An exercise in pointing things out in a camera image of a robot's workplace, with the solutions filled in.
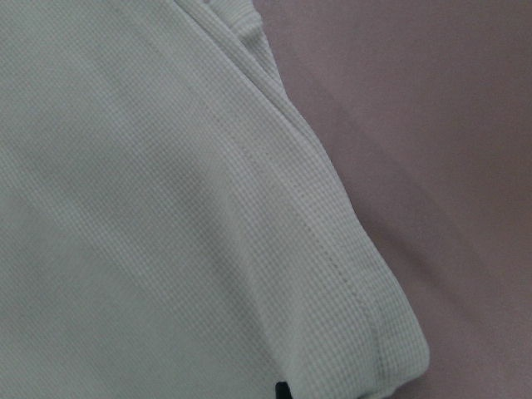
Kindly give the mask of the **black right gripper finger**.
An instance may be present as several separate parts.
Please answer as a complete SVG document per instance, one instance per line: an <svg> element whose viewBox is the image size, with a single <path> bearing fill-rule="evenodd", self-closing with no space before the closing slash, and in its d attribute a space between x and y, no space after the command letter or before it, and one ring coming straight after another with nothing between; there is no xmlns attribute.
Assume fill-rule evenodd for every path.
<svg viewBox="0 0 532 399"><path fill-rule="evenodd" d="M290 387L286 382L277 382L275 384L276 399L292 399Z"/></svg>

